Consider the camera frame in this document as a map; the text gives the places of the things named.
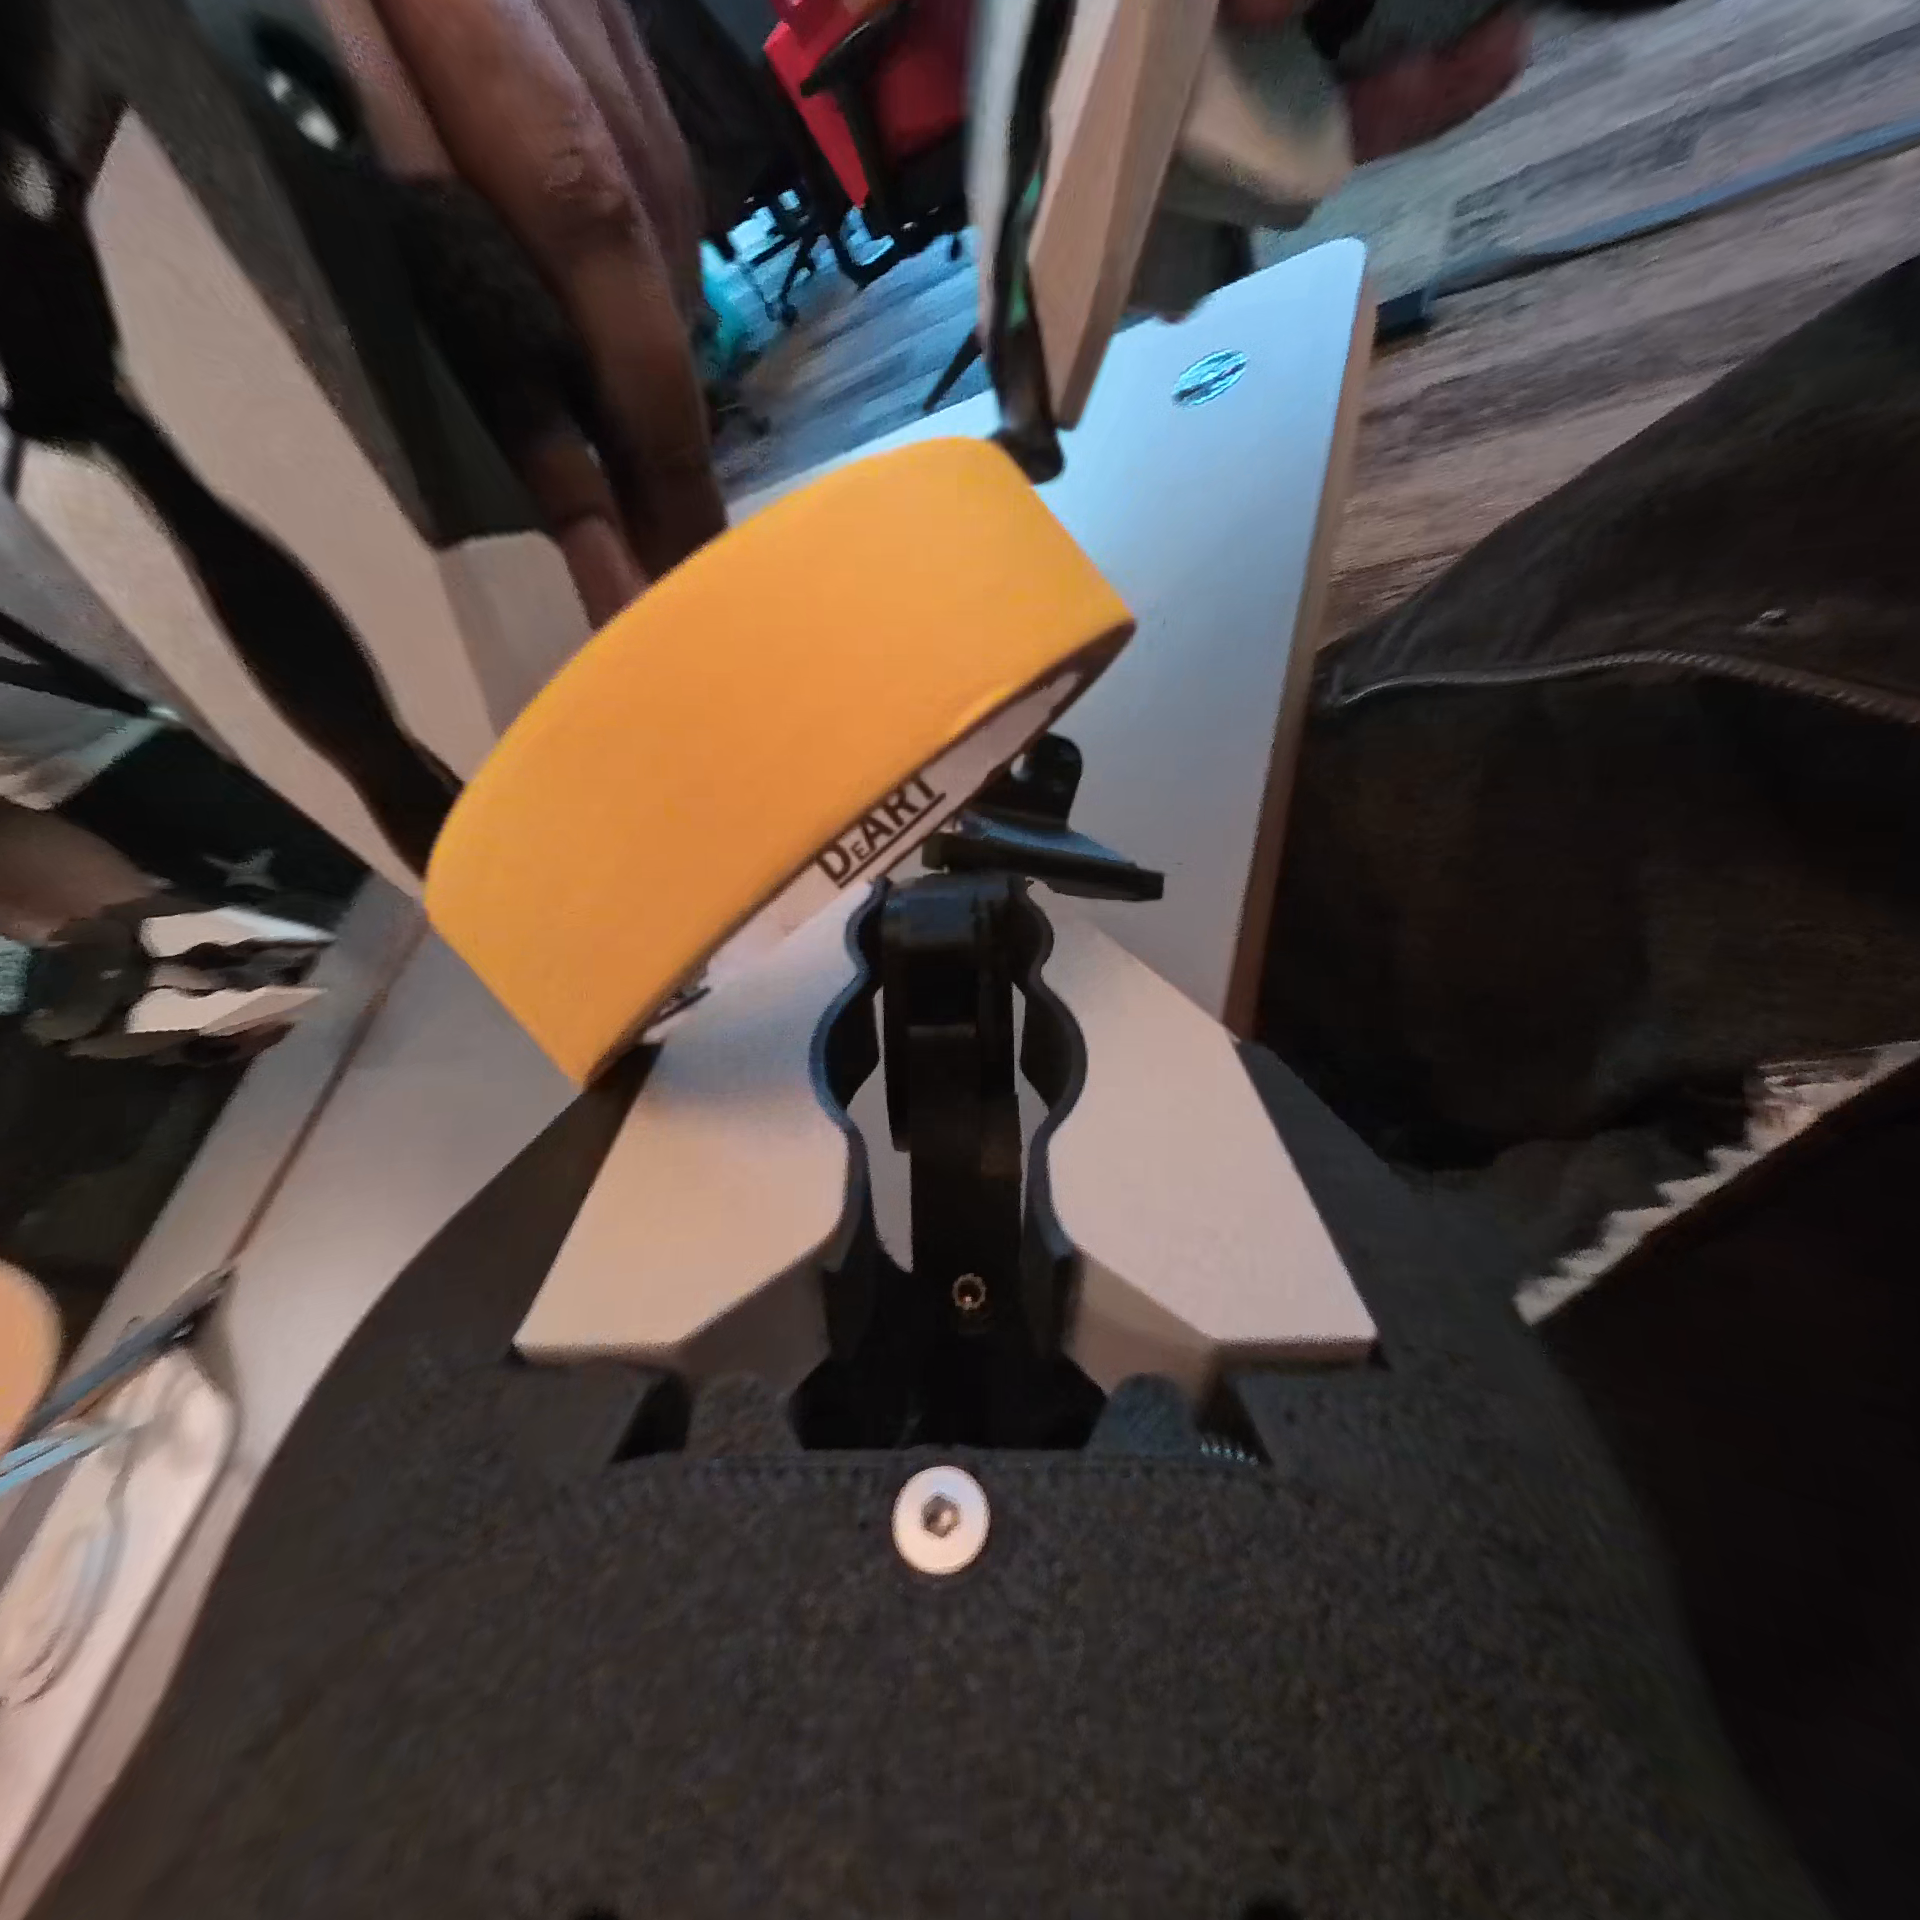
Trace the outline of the black plastic bracket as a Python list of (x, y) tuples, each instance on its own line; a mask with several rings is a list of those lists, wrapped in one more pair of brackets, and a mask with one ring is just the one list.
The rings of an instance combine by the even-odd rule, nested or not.
[(1025, 1310), (1015, 960), (1008, 874), (913, 880), (881, 913), (881, 1066), (907, 1170), (907, 1254), (934, 1326), (1034, 1361)]

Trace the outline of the person's right hand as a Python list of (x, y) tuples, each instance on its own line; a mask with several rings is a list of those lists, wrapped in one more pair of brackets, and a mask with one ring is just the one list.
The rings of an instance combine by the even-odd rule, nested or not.
[(1346, 80), (1357, 162), (1409, 154), (1474, 118), (1519, 83), (1529, 46), (1529, 16), (1503, 10), (1447, 48), (1405, 56)]

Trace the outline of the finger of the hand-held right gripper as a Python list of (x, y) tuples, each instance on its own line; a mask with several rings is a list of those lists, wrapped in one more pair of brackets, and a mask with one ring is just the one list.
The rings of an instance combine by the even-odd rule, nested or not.
[(1034, 485), (1065, 467), (1030, 251), (1069, 32), (1069, 3), (974, 5), (968, 210), (976, 237), (976, 346), (998, 405), (993, 442)]
[(1047, 405), (1088, 408), (1137, 281), (1216, 25), (1216, 3), (1077, 3), (1047, 92), (1031, 306)]

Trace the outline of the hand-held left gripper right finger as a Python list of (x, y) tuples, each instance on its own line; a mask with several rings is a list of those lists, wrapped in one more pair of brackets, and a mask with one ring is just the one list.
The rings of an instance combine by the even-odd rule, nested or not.
[(1376, 1320), (1233, 1033), (1041, 893), (1023, 985), (1026, 1286), (1099, 1389), (1203, 1409), (1249, 1369), (1369, 1357)]

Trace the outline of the blue grey rod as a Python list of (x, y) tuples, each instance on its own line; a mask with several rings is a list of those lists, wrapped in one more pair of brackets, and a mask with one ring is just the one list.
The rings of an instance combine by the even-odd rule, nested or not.
[(161, 1355), (192, 1340), (202, 1321), (224, 1299), (231, 1283), (233, 1265), (210, 1269), (153, 1320), (125, 1332), (103, 1357), (41, 1397), (26, 1413), (24, 1426), (6, 1454), (3, 1492), (19, 1492), (34, 1480), (112, 1444), (125, 1429), (118, 1425), (87, 1425), (80, 1417), (83, 1411), (109, 1397), (112, 1387), (155, 1365)]

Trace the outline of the black office chair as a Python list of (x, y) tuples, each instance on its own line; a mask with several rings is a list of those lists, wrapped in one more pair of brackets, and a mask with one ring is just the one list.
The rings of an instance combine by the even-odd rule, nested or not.
[(939, 244), (960, 257), (969, 221), (962, 124), (894, 154), (881, 140), (878, 110), (857, 102), (856, 157), (866, 186), (851, 192), (779, 84), (774, 84), (762, 122), (771, 150), (728, 234), (763, 219), (774, 235), (758, 254), (737, 257), (771, 322), (798, 322), (798, 281), (818, 272), (823, 250), (857, 290)]

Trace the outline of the yellow masking tape roll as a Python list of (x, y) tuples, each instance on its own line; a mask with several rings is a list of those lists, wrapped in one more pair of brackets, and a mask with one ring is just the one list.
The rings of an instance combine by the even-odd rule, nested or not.
[(528, 701), (446, 817), (426, 915), (586, 1088), (918, 850), (1135, 633), (993, 442), (827, 468)]

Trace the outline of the pale flat plate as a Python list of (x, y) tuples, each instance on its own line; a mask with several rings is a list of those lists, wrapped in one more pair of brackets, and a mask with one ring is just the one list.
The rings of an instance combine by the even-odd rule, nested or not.
[(3, 1598), (7, 1714), (97, 1697), (224, 1474), (235, 1414), (185, 1352), (122, 1384), (109, 1437), (56, 1477)]

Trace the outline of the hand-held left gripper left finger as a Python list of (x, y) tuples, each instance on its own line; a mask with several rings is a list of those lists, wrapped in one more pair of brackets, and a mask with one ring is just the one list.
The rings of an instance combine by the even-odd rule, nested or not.
[(791, 1392), (864, 1169), (818, 1036), (863, 979), (863, 884), (675, 1021), (520, 1321), (528, 1362), (624, 1361)]

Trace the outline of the grey desk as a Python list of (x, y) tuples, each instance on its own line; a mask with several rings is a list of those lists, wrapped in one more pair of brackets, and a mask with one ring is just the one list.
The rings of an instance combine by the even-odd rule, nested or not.
[[(1374, 354), (1368, 260), (1338, 237), (1186, 321), (1122, 332), (1042, 490), (1138, 621), (1065, 717), (1088, 760), (1077, 818), (1168, 878), (1135, 928), (1115, 902), (1080, 908), (1242, 1037)], [(1176, 377), (1225, 350), (1246, 354), (1243, 379), (1178, 408)], [(27, 1916), (79, 1859), (331, 1361), (434, 1233), (570, 1115), (557, 1067), (414, 910), (358, 906), (328, 982), (344, 1011), (248, 1075), (83, 1352), (105, 1355), (235, 1262), (207, 1337), (176, 1348), (231, 1402), (224, 1474), (99, 1693), (6, 1712), (6, 1916)], [(6, 1498), (6, 1580), (56, 1488), (58, 1472)]]

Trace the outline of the black curved plastic part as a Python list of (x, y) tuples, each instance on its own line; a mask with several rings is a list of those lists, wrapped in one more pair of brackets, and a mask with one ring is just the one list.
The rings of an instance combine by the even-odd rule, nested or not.
[(1042, 734), (925, 844), (925, 867), (934, 874), (1010, 874), (1073, 899), (1162, 900), (1162, 872), (1073, 827), (1081, 774), (1080, 747), (1069, 737)]

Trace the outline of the red bag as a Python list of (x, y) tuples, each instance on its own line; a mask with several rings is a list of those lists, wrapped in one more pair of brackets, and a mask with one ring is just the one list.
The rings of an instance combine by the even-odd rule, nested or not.
[(763, 56), (846, 190), (866, 186), (856, 105), (873, 105), (881, 140), (911, 154), (969, 122), (971, 3), (775, 3)]

